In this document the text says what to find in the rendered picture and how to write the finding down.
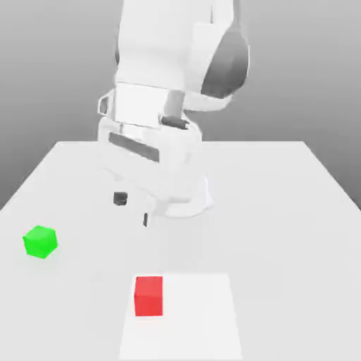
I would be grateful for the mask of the small green cube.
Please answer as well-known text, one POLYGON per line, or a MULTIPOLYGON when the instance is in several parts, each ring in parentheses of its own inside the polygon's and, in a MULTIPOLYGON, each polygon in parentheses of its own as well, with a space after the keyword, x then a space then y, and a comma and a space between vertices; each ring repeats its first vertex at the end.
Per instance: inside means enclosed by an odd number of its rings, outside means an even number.
POLYGON ((57 247, 56 231, 52 228, 35 226, 23 236, 26 253, 41 259, 47 258, 57 247))

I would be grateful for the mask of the small red cube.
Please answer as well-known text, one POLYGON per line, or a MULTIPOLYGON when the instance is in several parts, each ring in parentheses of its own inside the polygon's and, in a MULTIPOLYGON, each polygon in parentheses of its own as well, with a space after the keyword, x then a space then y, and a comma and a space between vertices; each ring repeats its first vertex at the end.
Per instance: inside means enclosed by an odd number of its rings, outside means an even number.
POLYGON ((136 277, 134 306, 136 317, 158 317, 163 315, 162 276, 136 277))

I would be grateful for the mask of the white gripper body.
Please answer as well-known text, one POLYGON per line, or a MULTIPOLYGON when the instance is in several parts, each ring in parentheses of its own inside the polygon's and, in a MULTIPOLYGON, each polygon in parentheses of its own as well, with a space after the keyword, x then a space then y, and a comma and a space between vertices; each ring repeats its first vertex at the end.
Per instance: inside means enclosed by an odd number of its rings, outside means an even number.
POLYGON ((101 117, 97 140, 103 167, 159 204, 189 204, 202 194, 197 125, 155 128, 101 117))

